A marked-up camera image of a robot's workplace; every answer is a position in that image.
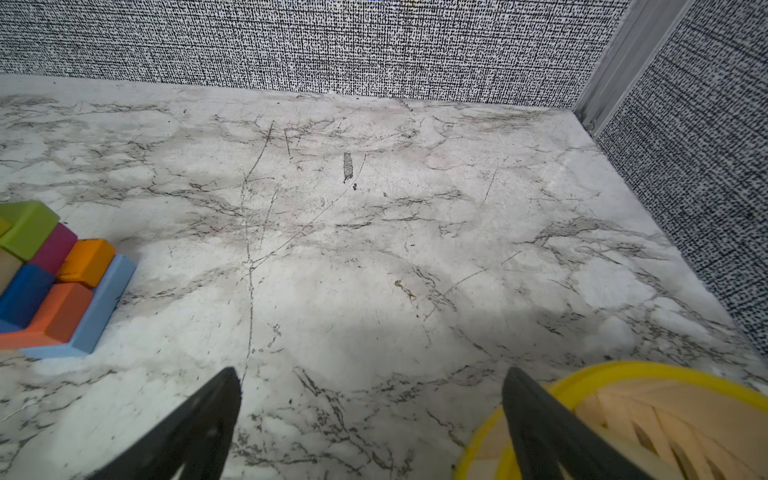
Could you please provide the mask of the yellow-green cube block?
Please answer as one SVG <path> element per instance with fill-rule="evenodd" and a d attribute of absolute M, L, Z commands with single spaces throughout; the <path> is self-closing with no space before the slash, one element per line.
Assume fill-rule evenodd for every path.
<path fill-rule="evenodd" d="M 3 236 L 12 228 L 12 222 L 1 217 L 0 218 L 0 236 Z"/>

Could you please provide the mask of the magenta cube block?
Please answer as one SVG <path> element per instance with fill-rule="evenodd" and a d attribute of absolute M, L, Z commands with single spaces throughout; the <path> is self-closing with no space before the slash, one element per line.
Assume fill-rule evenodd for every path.
<path fill-rule="evenodd" d="M 66 225 L 58 223 L 28 264 L 37 266 L 54 277 L 78 241 Z"/>

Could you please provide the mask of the blue number cube block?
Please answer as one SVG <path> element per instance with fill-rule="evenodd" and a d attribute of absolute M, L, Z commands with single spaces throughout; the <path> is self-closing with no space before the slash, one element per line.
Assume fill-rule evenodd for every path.
<path fill-rule="evenodd" d="M 25 329 L 45 300 L 55 276 L 36 265 L 23 265 L 1 295 L 2 333 Z"/>

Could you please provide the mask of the orange rectangular block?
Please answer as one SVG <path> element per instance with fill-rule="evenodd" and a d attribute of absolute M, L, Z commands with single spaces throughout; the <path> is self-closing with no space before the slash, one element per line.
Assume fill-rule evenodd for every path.
<path fill-rule="evenodd" d="M 88 289 L 98 286 L 116 255 L 105 239 L 78 240 L 56 275 L 57 283 L 78 283 Z"/>

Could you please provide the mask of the light blue rectangular block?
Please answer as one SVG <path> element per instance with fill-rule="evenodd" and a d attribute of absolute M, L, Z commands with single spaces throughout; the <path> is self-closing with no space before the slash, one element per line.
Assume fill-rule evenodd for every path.
<path fill-rule="evenodd" d="M 116 255 L 98 286 L 91 290 L 93 299 L 67 343 L 18 351 L 35 359 L 85 357 L 93 353 L 135 270 L 131 259 Z"/>

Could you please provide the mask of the lime green cube block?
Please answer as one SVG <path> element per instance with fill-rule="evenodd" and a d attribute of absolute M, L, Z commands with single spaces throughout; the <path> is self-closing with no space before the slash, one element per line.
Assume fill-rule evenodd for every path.
<path fill-rule="evenodd" d="M 23 262 L 34 257 L 60 219 L 37 200 L 2 203 L 1 218 L 10 223 L 1 235 L 1 248 Z"/>

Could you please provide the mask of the small orange cube block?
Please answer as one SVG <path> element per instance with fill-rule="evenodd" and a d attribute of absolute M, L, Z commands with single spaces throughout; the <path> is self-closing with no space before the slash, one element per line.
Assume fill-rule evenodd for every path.
<path fill-rule="evenodd" d="M 4 293 L 23 265 L 24 262 L 22 260 L 0 249 L 0 295 Z"/>

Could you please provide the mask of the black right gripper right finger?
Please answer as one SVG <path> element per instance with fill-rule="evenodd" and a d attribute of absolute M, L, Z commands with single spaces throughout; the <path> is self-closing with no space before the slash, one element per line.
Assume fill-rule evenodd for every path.
<path fill-rule="evenodd" d="M 647 479 L 523 370 L 508 370 L 502 406 L 524 479 Z"/>

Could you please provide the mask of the red rectangular block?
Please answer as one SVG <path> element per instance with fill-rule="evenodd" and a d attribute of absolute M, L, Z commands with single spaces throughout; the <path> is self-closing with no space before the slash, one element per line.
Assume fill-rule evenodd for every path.
<path fill-rule="evenodd" d="M 1 334 L 1 349 L 20 350 L 67 343 L 92 299 L 93 292 L 78 283 L 54 284 L 25 329 Z"/>

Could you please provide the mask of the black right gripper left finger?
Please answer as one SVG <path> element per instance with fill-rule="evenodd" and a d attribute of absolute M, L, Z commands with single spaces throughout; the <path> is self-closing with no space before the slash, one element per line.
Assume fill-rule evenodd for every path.
<path fill-rule="evenodd" d="M 219 479 L 242 401 L 226 367 L 93 479 Z"/>

